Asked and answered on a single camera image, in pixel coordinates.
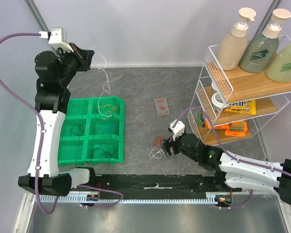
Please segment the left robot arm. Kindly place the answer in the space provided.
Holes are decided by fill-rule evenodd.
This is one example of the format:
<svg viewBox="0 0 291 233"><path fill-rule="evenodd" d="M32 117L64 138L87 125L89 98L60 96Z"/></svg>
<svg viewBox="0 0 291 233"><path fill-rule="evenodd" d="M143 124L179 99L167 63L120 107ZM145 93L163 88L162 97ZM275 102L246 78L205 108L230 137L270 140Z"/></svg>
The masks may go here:
<svg viewBox="0 0 291 233"><path fill-rule="evenodd" d="M93 50L83 50L70 43L72 51L58 48L43 51L35 57L38 113L32 161L26 175L18 178L18 186L33 194L67 196L80 184L86 191L95 189L97 180L91 168L76 168L60 173L58 151L61 129L67 113L70 91L68 85L77 72L90 69Z"/></svg>

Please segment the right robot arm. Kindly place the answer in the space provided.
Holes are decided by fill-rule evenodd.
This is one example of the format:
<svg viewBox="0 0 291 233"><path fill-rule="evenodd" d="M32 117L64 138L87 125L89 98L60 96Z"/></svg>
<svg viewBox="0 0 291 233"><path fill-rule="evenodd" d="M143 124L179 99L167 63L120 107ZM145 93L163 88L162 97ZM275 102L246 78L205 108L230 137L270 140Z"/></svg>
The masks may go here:
<svg viewBox="0 0 291 233"><path fill-rule="evenodd" d="M218 191L251 189L277 195L291 205L291 159L278 163L246 158L205 145L193 133L164 139L161 148L168 156L182 153L204 169L215 171L212 185Z"/></svg>

